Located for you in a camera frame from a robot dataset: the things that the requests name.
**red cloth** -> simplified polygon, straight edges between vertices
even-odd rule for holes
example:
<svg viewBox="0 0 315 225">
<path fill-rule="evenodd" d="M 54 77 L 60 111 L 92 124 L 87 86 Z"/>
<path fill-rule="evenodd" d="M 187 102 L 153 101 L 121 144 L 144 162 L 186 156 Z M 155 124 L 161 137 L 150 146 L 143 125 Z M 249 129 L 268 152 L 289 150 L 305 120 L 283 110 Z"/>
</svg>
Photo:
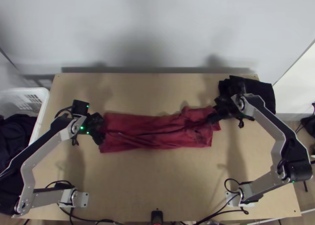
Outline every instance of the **red cloth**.
<svg viewBox="0 0 315 225">
<path fill-rule="evenodd" d="M 105 113 L 101 131 L 106 136 L 99 146 L 100 152 L 211 146 L 212 133 L 220 130 L 220 125 L 205 119 L 214 111 L 211 106 L 200 109 L 185 106 L 180 114 L 165 116 Z"/>
</svg>

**white wall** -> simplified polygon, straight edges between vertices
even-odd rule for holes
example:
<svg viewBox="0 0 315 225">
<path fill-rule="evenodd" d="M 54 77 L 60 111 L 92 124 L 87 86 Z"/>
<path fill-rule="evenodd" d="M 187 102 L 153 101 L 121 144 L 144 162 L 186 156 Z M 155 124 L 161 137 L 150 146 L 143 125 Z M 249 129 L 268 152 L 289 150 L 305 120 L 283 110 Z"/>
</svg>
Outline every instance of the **white wall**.
<svg viewBox="0 0 315 225">
<path fill-rule="evenodd" d="M 273 86 L 277 113 L 300 119 L 312 114 L 315 101 L 315 44 Z"/>
<path fill-rule="evenodd" d="M 274 83 L 315 38 L 314 11 L 314 0 L 0 0 L 0 46 L 28 74 L 219 62 Z"/>
</svg>

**tabletop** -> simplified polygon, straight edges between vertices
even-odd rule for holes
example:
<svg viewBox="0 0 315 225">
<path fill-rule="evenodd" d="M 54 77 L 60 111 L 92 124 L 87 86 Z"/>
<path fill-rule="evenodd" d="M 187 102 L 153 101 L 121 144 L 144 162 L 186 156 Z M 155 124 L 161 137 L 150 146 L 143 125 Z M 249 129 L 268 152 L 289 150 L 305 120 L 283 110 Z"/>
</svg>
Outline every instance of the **tabletop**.
<svg viewBox="0 0 315 225">
<path fill-rule="evenodd" d="M 39 135 L 49 129 L 58 110 L 70 106 L 73 99 L 89 102 L 90 113 L 174 114 L 186 105 L 215 105 L 218 82 L 228 76 L 57 74 Z M 225 204 L 225 179 L 252 181 L 268 172 L 272 164 L 274 140 L 256 121 L 246 120 L 242 129 L 235 119 L 222 120 L 220 126 L 208 148 L 101 154 L 90 136 L 80 135 L 79 146 L 64 141 L 34 168 L 36 188 L 64 179 L 89 192 L 87 208 L 74 210 L 82 218 L 149 221 L 151 211 L 158 208 L 165 221 L 198 221 Z M 266 193 L 255 207 L 246 210 L 249 215 L 225 213 L 216 220 L 301 216 L 292 184 Z M 31 209 L 23 217 L 69 219 L 57 205 Z"/>
</svg>

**black cable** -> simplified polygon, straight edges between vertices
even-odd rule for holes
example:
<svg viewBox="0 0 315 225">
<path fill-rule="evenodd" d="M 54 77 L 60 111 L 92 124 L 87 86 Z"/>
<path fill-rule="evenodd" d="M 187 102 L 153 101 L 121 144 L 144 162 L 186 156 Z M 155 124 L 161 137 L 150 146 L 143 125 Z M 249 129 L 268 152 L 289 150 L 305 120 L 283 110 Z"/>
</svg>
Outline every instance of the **black cable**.
<svg viewBox="0 0 315 225">
<path fill-rule="evenodd" d="M 27 219 L 23 225 L 27 225 L 27 223 L 28 223 L 29 221 L 30 221 L 30 220 Z"/>
<path fill-rule="evenodd" d="M 244 214 L 249 214 L 249 212 L 247 210 L 244 210 L 243 207 L 241 207 L 241 209 L 237 209 L 237 210 L 228 210 L 228 211 L 223 211 L 223 212 L 220 212 L 222 209 L 224 209 L 229 203 L 230 201 L 232 201 L 235 197 L 237 197 L 239 195 L 239 193 L 237 193 L 237 195 L 233 196 L 231 199 L 228 200 L 228 202 L 221 208 L 219 209 L 217 212 L 213 213 L 212 215 L 209 215 L 208 217 L 205 217 L 204 219 L 196 222 L 194 225 L 199 225 L 205 221 L 208 221 L 209 219 L 217 216 L 217 215 L 220 215 L 220 214 L 225 214 L 225 213 L 231 213 L 231 212 L 243 212 Z"/>
<path fill-rule="evenodd" d="M 70 221 L 70 224 L 71 224 L 71 225 L 74 225 L 73 222 L 72 222 L 72 213 L 73 213 L 73 210 L 74 210 L 74 208 L 71 208 L 71 209 L 70 209 L 70 215 L 69 215 L 69 221 Z"/>
<path fill-rule="evenodd" d="M 74 118 L 72 112 L 69 110 L 69 109 L 71 109 L 72 107 L 73 107 L 73 105 L 59 110 L 59 111 L 56 113 L 55 118 L 58 117 L 59 114 L 61 114 L 63 111 L 69 112 L 69 113 L 71 114 L 71 117 Z"/>
<path fill-rule="evenodd" d="M 85 221 L 85 222 L 94 222 L 96 224 L 100 223 L 100 222 L 121 224 L 121 223 L 117 223 L 117 222 L 115 222 L 115 221 L 113 221 L 111 219 L 92 220 L 92 219 L 85 219 L 85 218 L 77 217 L 77 216 L 73 215 L 74 208 L 70 209 L 70 213 L 68 211 L 64 210 L 61 207 L 59 207 L 59 209 L 61 209 L 61 211 L 64 212 L 66 215 L 68 215 L 70 218 L 76 218 L 78 220 L 82 220 L 82 221 Z"/>
<path fill-rule="evenodd" d="M 226 180 L 224 181 L 224 187 L 225 187 L 225 189 L 226 189 L 228 192 L 230 192 L 230 193 L 232 193 L 232 194 L 239 194 L 239 192 L 233 192 L 233 191 L 229 190 L 229 189 L 226 187 L 226 183 L 227 183 L 228 181 L 235 181 L 238 185 L 239 185 L 239 182 L 236 181 L 236 180 L 233 179 L 233 178 L 228 178 L 228 179 L 226 179 Z"/>
<path fill-rule="evenodd" d="M 69 185 L 72 185 L 69 181 L 67 180 L 58 180 L 58 181 L 54 181 L 52 183 L 49 183 L 47 186 L 45 186 L 45 188 L 48 188 L 50 185 L 52 184 L 56 184 L 56 183 L 61 183 L 61 182 L 64 182 L 64 183 L 68 183 Z M 96 224 L 99 224 L 100 222 L 105 222 L 105 223 L 116 223 L 116 224 L 119 224 L 119 225 L 123 225 L 121 223 L 118 223 L 118 222 L 115 222 L 111 219 L 101 219 L 101 220 L 92 220 L 92 219 L 85 219 L 85 218 L 80 218 L 80 217 L 77 217 L 75 215 L 73 215 L 73 210 L 74 208 L 71 208 L 70 209 L 70 212 L 67 212 L 66 210 L 64 210 L 63 208 L 59 207 L 59 209 L 64 212 L 66 215 L 69 216 L 69 221 L 70 221 L 70 224 L 73 225 L 73 221 L 72 221 L 72 218 L 76 218 L 78 220 L 82 220 L 82 221 L 86 221 L 86 222 L 94 222 Z"/>
<path fill-rule="evenodd" d="M 300 125 L 295 129 L 295 133 L 297 133 L 298 129 L 300 128 L 300 126 L 302 125 L 302 123 L 300 123 Z"/>
<path fill-rule="evenodd" d="M 71 182 L 67 181 L 67 180 L 59 180 L 59 181 L 54 181 L 52 183 L 49 183 L 47 186 L 45 186 L 45 188 L 48 188 L 50 185 L 52 184 L 56 184 L 56 183 L 68 183 L 69 185 L 72 186 Z"/>
<path fill-rule="evenodd" d="M 314 115 L 314 114 L 315 114 L 315 102 L 312 103 L 312 106 L 314 107 L 314 111 L 313 111 L 313 114 L 312 114 L 312 115 Z M 300 123 L 299 126 L 295 129 L 295 134 L 298 134 L 298 132 L 301 131 L 301 130 L 304 128 L 304 126 L 302 126 L 302 127 L 299 129 L 299 127 L 300 127 L 301 125 L 302 125 L 302 123 Z"/>
</svg>

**white laundry basket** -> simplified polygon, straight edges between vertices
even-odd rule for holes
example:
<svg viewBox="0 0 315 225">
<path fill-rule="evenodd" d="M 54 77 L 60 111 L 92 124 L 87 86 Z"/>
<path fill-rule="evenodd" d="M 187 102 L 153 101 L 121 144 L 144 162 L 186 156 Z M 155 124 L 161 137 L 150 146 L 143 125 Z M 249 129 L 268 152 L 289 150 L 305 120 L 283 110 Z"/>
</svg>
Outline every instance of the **white laundry basket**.
<svg viewBox="0 0 315 225">
<path fill-rule="evenodd" d="M 37 116 L 29 145 L 37 140 L 49 99 L 49 91 L 43 87 L 13 88 L 0 91 L 0 115 L 14 114 Z"/>
</svg>

